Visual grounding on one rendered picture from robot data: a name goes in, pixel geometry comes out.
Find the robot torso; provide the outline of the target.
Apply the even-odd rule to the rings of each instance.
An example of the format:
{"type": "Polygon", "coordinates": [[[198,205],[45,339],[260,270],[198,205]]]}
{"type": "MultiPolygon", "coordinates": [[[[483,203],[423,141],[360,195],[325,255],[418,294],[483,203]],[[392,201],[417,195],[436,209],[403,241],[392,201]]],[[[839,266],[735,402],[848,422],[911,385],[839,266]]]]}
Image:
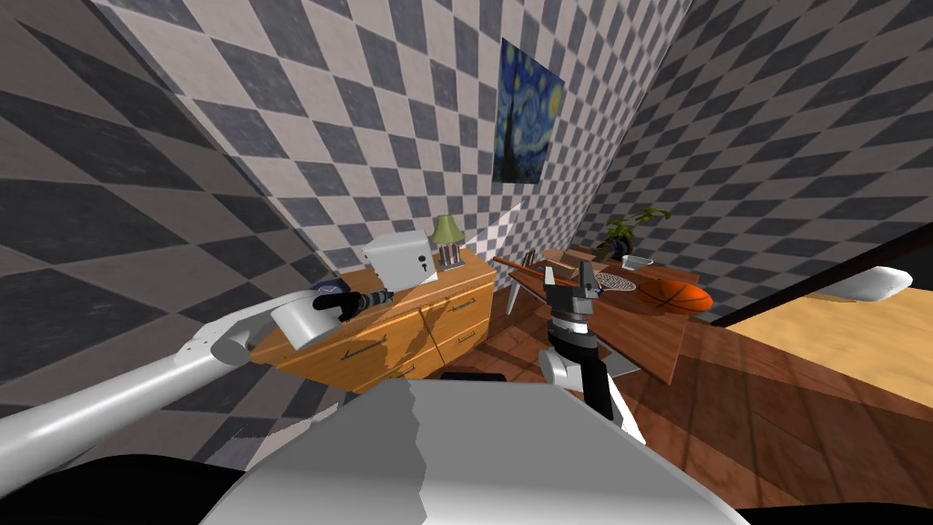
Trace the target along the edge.
{"type": "Polygon", "coordinates": [[[566,389],[391,379],[251,467],[200,525],[748,525],[566,389]]]}

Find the brown wooden desk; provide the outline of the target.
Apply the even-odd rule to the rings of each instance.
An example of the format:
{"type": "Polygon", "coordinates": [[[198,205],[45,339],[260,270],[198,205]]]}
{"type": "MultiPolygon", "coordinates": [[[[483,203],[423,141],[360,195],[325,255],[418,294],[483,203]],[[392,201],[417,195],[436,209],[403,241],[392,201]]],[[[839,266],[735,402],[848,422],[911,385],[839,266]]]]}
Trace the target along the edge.
{"type": "MultiPolygon", "coordinates": [[[[543,273],[533,269],[519,270],[516,262],[499,257],[492,259],[512,269],[513,280],[507,314],[510,314],[520,287],[545,302],[543,273]]],[[[620,262],[611,261],[600,274],[616,274],[635,284],[652,280],[683,281],[698,285],[699,276],[657,264],[635,271],[622,269],[620,262]]],[[[589,328],[607,346],[625,359],[664,384],[672,381],[680,346],[687,329],[689,316],[666,314],[647,307],[635,292],[607,292],[593,302],[594,312],[589,315],[589,328]]]]}

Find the yellow bed with white pillow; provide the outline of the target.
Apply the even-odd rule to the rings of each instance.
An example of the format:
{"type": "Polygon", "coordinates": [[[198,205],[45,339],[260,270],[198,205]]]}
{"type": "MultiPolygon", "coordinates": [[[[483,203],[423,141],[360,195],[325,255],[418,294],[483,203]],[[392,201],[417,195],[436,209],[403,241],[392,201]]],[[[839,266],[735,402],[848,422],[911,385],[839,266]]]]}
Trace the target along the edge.
{"type": "Polygon", "coordinates": [[[713,325],[933,409],[933,221],[713,325]]]}

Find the blue starry night painting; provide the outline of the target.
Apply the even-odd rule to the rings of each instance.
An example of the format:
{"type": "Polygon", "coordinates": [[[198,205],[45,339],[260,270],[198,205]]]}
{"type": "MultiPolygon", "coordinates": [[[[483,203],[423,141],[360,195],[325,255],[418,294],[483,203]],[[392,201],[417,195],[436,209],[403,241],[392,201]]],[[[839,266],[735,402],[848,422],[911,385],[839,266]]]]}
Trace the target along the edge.
{"type": "Polygon", "coordinates": [[[540,182],[563,92],[559,76],[527,52],[501,41],[493,181],[540,182]]]}

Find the orange wooden dresser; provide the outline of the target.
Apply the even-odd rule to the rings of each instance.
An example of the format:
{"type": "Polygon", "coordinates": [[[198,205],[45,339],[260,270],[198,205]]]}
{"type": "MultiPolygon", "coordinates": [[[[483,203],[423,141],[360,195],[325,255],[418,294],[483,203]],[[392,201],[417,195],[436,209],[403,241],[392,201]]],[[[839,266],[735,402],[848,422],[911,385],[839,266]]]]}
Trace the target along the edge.
{"type": "Polygon", "coordinates": [[[386,378],[422,379],[488,336],[496,271],[468,249],[463,265],[395,293],[332,335],[297,350],[279,329],[251,360],[314,382],[361,393],[386,378]]]}

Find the green shade table lamp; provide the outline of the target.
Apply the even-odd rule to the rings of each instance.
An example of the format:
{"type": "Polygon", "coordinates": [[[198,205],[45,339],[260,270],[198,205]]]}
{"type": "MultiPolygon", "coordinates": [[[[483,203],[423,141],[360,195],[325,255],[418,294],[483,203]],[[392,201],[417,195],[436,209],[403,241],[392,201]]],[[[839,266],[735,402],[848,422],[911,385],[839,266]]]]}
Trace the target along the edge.
{"type": "Polygon", "coordinates": [[[460,257],[459,244],[465,239],[465,234],[457,226],[450,214],[436,216],[435,230],[429,241],[438,249],[438,269],[448,271],[464,263],[460,257]]]}

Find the brown baseball bat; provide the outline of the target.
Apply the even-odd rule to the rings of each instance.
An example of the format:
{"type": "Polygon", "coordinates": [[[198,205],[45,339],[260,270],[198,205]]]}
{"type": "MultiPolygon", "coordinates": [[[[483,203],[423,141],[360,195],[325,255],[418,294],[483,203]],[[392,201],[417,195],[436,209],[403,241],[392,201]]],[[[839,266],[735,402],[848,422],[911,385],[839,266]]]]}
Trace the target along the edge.
{"type": "MultiPolygon", "coordinates": [[[[492,261],[493,261],[494,263],[499,263],[499,264],[505,265],[505,266],[507,266],[507,267],[509,267],[509,268],[511,268],[511,269],[513,269],[513,270],[515,270],[515,271],[517,271],[517,272],[525,273],[525,274],[529,274],[529,275],[533,275],[533,276],[537,276],[537,277],[539,277],[539,278],[543,281],[543,272],[544,272],[544,268],[545,268],[546,266],[541,267],[540,270],[535,270],[534,268],[531,268],[531,267],[528,267],[528,266],[523,266],[523,265],[518,264],[518,263],[516,263],[516,262],[511,262],[511,261],[509,261],[509,260],[506,260],[506,259],[503,259],[503,258],[500,258],[500,257],[497,257],[497,256],[493,257],[493,258],[492,258],[492,261]]],[[[557,286],[565,286],[565,287],[579,288],[579,281],[571,281],[571,280],[568,280],[568,279],[563,279],[563,278],[558,277],[557,275],[556,275],[556,279],[557,279],[557,283],[558,283],[557,286]]]]}

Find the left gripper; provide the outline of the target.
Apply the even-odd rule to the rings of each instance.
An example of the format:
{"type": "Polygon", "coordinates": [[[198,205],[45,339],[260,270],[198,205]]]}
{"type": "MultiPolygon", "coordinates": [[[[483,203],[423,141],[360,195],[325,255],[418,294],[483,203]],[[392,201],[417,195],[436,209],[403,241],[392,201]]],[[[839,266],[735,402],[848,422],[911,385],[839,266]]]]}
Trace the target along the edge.
{"type": "Polygon", "coordinates": [[[386,289],[373,293],[328,293],[316,297],[313,301],[313,307],[318,311],[329,311],[338,308],[340,310],[338,320],[347,322],[365,309],[390,303],[393,297],[394,294],[386,289]]]}

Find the orange basketball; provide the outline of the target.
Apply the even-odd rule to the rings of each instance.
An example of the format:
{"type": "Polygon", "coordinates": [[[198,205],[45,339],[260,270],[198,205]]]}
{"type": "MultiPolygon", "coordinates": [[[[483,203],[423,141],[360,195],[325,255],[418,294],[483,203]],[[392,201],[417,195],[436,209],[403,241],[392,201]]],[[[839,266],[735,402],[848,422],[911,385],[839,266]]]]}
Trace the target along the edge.
{"type": "Polygon", "coordinates": [[[668,314],[695,315],[713,307],[712,297],[695,284],[674,280],[651,280],[635,290],[647,306],[668,314]]]}

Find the white box with keyhole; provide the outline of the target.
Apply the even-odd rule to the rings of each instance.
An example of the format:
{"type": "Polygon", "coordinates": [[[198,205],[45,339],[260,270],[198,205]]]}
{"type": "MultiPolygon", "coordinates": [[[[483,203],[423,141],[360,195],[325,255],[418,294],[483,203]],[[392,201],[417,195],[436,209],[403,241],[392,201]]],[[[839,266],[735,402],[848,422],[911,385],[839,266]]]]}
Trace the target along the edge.
{"type": "Polygon", "coordinates": [[[436,265],[424,231],[380,235],[363,247],[384,288],[398,293],[437,279],[436,265]]]}

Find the green potted plant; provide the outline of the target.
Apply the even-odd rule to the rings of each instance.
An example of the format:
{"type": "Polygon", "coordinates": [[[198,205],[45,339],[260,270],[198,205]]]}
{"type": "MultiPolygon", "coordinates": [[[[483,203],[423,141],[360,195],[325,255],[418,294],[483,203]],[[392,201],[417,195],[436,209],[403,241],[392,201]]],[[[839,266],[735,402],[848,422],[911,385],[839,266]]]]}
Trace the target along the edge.
{"type": "Polygon", "coordinates": [[[666,210],[647,208],[623,216],[620,219],[609,221],[607,223],[607,237],[595,249],[600,261],[604,262],[608,259],[621,261],[625,255],[634,254],[634,228],[639,224],[651,221],[655,216],[661,216],[664,220],[668,220],[672,215],[666,210]]]}

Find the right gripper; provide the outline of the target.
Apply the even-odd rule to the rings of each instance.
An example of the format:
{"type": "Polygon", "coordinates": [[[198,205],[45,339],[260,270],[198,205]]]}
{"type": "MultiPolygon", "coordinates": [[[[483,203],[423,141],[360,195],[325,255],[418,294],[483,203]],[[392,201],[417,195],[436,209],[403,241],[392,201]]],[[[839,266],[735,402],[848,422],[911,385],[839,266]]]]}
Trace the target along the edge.
{"type": "Polygon", "coordinates": [[[572,323],[587,323],[593,310],[593,301],[598,298],[600,288],[595,284],[595,276],[590,261],[579,262],[579,286],[557,285],[556,275],[551,266],[543,272],[546,303],[553,317],[562,318],[572,323]]]}

